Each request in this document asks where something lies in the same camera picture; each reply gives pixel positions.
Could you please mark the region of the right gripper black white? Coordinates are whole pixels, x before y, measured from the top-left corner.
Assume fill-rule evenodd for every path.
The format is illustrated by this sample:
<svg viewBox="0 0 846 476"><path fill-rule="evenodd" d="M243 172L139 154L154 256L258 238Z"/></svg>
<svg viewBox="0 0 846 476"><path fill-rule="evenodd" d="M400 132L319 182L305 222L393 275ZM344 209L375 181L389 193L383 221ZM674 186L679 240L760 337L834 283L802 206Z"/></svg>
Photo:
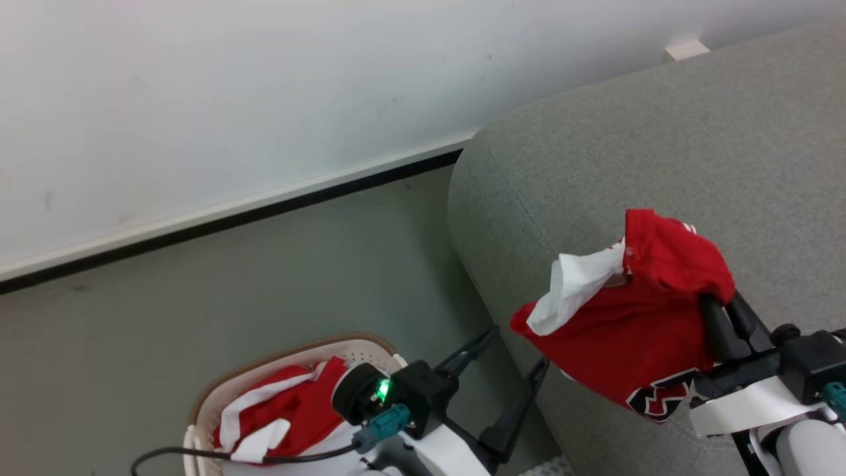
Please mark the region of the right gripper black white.
<svg viewBox="0 0 846 476"><path fill-rule="evenodd" d="M770 335L738 290L726 312L710 294L699 308L719 365L695 378L689 419L698 436L780 424L821 409L829 383L846 383L846 328L802 335L786 323Z"/></svg>

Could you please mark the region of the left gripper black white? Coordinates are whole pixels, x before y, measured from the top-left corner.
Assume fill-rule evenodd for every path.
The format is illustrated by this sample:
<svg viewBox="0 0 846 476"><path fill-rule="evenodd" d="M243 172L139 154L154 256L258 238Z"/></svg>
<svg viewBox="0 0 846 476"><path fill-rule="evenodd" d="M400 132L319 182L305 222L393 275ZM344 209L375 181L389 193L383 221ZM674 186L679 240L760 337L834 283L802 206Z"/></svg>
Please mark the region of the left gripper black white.
<svg viewBox="0 0 846 476"><path fill-rule="evenodd" d="M404 431L378 443L378 470L387 476L494 476L495 464L510 461L526 414L550 367L546 356L538 359L526 375L518 398L481 432L479 444L447 416L448 404L457 393L457 380L499 331L498 326L492 326L480 333L435 370L419 361L390 377L385 411L404 404L412 416Z"/></svg>

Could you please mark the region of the red white jersey with print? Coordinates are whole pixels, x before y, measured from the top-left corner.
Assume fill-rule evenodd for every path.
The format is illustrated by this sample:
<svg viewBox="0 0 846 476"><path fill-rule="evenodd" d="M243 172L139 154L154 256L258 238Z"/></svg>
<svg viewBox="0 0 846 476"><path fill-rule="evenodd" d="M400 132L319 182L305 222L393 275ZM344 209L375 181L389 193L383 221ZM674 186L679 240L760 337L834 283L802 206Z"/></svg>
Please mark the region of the red white jersey with print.
<svg viewBox="0 0 846 476"><path fill-rule="evenodd" d="M694 225L629 209L620 241L560 254L548 292L510 328L569 379L661 424L716 362L699 295L725 305L735 290L722 253Z"/></svg>

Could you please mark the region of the white laundry basket brown rim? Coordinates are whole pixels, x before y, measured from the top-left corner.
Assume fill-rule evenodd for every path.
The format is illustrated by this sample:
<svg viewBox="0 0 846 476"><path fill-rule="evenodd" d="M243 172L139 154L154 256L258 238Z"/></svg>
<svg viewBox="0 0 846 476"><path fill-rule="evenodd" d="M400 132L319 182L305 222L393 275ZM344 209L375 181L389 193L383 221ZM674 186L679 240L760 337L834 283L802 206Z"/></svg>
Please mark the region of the white laundry basket brown rim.
<svg viewBox="0 0 846 476"><path fill-rule="evenodd" d="M243 391L290 365L313 367L335 356L348 365L369 362L390 374L408 362L384 338L368 333L351 333L324 338L251 362L251 364L218 377L200 394L188 417L188 428L182 445L202 451L213 449L213 432L224 407ZM318 461L317 463L259 467L247 463L231 463L208 458L182 457L185 476L354 476L368 470L357 453Z"/></svg>

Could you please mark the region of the speckled grey rug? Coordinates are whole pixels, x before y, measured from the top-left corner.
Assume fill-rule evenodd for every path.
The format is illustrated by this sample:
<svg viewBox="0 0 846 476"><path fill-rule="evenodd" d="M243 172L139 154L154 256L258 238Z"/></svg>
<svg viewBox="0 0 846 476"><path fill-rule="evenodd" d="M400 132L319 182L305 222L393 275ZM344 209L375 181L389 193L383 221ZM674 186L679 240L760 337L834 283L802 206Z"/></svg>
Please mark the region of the speckled grey rug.
<svg viewBox="0 0 846 476"><path fill-rule="evenodd" d="M559 455L548 461L544 461L531 469L526 470L517 476L574 476L571 467L564 455Z"/></svg>

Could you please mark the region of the teal connector on left gripper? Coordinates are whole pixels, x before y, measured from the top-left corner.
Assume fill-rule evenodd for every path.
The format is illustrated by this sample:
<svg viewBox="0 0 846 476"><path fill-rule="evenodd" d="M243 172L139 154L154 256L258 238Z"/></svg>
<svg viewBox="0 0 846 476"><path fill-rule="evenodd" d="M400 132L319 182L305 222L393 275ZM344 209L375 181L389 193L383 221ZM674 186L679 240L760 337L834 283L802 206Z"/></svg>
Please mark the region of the teal connector on left gripper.
<svg viewBox="0 0 846 476"><path fill-rule="evenodd" d="M354 451L364 454L378 443L401 433L411 422L411 412L404 404L392 406L389 410L373 416L352 437Z"/></svg>

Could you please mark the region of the teal connector on gripper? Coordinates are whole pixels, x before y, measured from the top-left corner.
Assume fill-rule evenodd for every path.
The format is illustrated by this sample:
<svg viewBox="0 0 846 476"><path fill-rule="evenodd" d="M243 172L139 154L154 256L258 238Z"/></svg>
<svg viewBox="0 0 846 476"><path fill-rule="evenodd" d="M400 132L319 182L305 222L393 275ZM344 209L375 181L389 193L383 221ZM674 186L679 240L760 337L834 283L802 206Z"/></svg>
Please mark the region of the teal connector on gripper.
<svg viewBox="0 0 846 476"><path fill-rule="evenodd" d="M846 385L833 381L823 386L823 397L828 407L837 414L837 417L846 426Z"/></svg>
<svg viewBox="0 0 846 476"><path fill-rule="evenodd" d="M392 406L389 410L373 416L352 437L354 451L364 454L378 443L401 433L411 422L411 412L404 404Z"/></svg>

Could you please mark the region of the teal connector on right gripper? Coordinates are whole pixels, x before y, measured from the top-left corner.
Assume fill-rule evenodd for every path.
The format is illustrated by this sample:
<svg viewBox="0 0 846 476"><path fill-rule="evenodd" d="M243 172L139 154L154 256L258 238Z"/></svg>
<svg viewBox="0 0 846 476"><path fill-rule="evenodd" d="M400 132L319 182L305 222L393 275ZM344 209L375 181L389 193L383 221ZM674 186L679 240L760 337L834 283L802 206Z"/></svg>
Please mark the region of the teal connector on right gripper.
<svg viewBox="0 0 846 476"><path fill-rule="evenodd" d="M823 386L823 397L828 407L837 414L837 417L846 426L846 385L833 381Z"/></svg>

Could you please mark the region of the black round unit green light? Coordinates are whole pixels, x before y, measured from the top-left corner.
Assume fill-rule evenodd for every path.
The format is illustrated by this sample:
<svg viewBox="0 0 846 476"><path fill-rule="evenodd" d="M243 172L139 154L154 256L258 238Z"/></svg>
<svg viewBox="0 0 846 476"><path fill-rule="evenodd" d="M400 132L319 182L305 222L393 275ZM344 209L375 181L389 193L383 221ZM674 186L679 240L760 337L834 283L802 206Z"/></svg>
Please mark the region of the black round unit green light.
<svg viewBox="0 0 846 476"><path fill-rule="evenodd" d="M390 375L369 362L348 368L332 392L335 413L353 426L362 426L385 410Z"/></svg>

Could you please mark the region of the red white garment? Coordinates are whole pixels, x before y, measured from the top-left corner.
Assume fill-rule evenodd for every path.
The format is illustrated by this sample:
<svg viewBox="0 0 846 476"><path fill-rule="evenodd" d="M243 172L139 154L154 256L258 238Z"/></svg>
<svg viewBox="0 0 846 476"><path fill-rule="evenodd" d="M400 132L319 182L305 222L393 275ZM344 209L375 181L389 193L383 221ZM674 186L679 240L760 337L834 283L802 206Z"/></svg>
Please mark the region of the red white garment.
<svg viewBox="0 0 846 476"><path fill-rule="evenodd" d="M264 377L221 410L213 434L215 450L257 465L263 457L317 452L351 429L330 403L347 369L344 359L333 356L312 366L285 366Z"/></svg>

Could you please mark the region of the grey fabric sofa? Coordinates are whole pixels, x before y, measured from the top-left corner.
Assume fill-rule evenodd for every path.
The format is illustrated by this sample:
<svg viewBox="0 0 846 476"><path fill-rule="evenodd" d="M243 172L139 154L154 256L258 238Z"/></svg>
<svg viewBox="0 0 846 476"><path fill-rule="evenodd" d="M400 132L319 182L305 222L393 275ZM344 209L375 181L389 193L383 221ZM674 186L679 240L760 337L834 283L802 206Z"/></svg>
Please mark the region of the grey fabric sofa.
<svg viewBox="0 0 846 476"><path fill-rule="evenodd" d="M560 253L610 246L629 208L691 223L765 325L846 327L846 15L586 85L484 127L454 167L453 244L508 330Z"/></svg>

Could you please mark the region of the white black wall baseboard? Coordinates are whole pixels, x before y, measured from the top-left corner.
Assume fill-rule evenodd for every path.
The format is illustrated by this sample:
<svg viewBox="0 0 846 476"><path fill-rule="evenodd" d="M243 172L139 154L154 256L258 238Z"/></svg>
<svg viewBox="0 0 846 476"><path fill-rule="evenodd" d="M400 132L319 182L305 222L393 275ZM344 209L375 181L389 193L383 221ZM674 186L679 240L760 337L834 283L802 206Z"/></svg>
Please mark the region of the white black wall baseboard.
<svg viewBox="0 0 846 476"><path fill-rule="evenodd" d="M0 266L0 296L453 165L477 132Z"/></svg>

